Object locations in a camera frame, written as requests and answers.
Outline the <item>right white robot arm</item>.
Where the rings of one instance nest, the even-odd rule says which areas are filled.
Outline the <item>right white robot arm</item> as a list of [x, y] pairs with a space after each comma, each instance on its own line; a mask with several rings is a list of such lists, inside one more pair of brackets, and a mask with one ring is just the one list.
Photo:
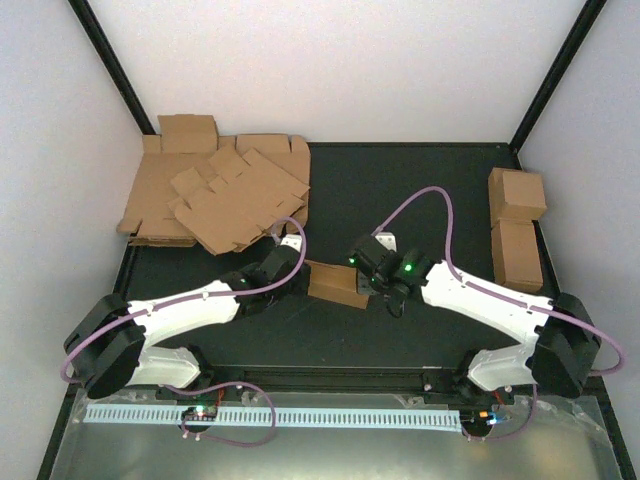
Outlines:
[[602, 344], [580, 299], [517, 292], [432, 261], [412, 249], [397, 253], [379, 237], [359, 240], [349, 254], [366, 285], [399, 317], [408, 300], [456, 312], [515, 340], [471, 354], [454, 379], [457, 396], [476, 403], [506, 386], [536, 385], [551, 395], [582, 394]]

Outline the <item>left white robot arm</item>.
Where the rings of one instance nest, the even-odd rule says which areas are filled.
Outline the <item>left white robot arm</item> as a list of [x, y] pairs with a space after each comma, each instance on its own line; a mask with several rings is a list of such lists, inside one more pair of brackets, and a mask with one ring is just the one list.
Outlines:
[[101, 298], [67, 337], [62, 376], [102, 399], [138, 385], [168, 385], [193, 399], [207, 397], [215, 376], [189, 347], [165, 348], [172, 337], [257, 315], [309, 284], [306, 247], [287, 235], [266, 258], [198, 289], [141, 301]]

